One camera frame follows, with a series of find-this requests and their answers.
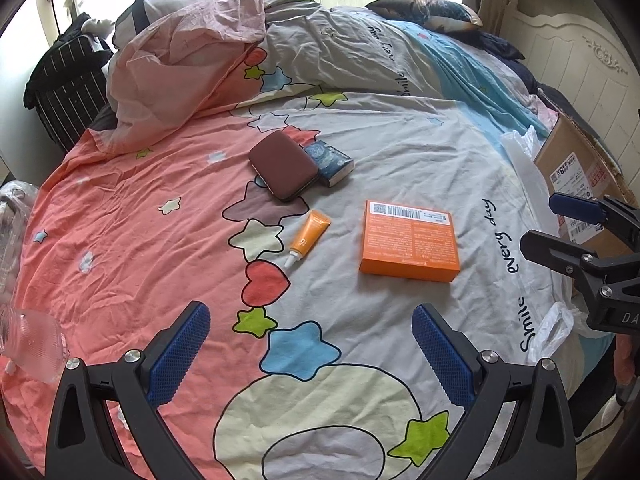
blue gripper pad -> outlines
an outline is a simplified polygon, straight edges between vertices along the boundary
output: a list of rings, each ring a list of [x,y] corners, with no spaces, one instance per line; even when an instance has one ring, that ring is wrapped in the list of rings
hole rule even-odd
[[[411,327],[449,400],[468,410],[476,400],[472,371],[423,305],[414,310]]]
[[[163,345],[164,351],[154,359],[148,370],[146,400],[154,408],[171,402],[174,398],[178,386],[209,335],[211,314],[204,303],[197,302],[193,311],[182,321],[182,325],[179,327],[175,325],[176,323],[168,329],[174,330],[175,335],[166,346]]]
[[[557,215],[575,218],[587,224],[602,224],[607,220],[607,215],[597,200],[587,200],[564,193],[553,193],[549,197],[549,209]]]

dark patterned pillow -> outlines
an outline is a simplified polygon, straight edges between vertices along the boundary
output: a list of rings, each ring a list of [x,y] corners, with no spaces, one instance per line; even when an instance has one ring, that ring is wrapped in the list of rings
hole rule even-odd
[[[388,20],[414,22],[436,32],[482,27],[482,21],[472,9],[447,0],[376,0],[366,7]]]

open cardboard box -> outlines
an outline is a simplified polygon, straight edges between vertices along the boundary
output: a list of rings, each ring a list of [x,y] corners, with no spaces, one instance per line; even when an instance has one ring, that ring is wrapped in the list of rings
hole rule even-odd
[[[562,112],[534,163],[545,178],[549,194],[560,191],[586,198],[610,195],[638,207],[606,150]],[[561,238],[594,250],[601,258],[630,253],[605,229],[561,216],[558,221]]]

white label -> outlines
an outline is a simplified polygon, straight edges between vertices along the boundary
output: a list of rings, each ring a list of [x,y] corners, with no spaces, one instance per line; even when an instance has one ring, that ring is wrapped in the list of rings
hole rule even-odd
[[[592,198],[593,191],[584,174],[584,170],[578,161],[575,153],[569,154],[562,164],[549,176],[554,189],[560,193],[579,196],[582,198]],[[574,244],[583,244],[590,238],[603,230],[601,225],[592,225],[565,217],[566,227],[569,231],[569,238]]]
[[[397,218],[419,220],[420,222],[449,225],[449,215],[439,211],[416,209],[414,207],[402,207],[399,205],[383,204],[380,202],[371,202],[369,211],[374,215],[395,216]]]

white tube cap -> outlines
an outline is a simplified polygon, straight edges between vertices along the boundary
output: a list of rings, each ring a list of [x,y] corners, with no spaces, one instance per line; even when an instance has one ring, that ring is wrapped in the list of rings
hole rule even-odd
[[[298,261],[300,258],[302,258],[302,254],[300,254],[298,251],[290,250],[289,256],[287,256],[287,259],[284,262],[284,268],[290,269],[293,266],[293,264],[296,261]]]

